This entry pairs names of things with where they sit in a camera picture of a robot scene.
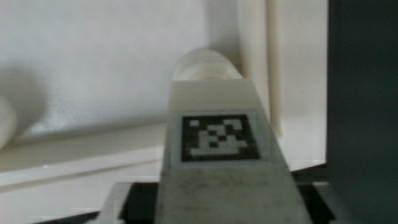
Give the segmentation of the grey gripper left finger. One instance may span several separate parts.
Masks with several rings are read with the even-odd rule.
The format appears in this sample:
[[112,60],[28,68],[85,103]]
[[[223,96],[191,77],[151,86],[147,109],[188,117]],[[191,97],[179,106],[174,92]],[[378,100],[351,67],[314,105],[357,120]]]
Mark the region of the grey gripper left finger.
[[96,224],[154,224],[158,183],[117,183]]

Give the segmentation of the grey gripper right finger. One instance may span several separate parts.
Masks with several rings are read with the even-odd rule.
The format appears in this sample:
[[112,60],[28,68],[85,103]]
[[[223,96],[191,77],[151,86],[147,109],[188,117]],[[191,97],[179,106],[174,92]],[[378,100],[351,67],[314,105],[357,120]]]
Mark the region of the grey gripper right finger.
[[326,182],[296,184],[312,224],[350,224],[350,215]]

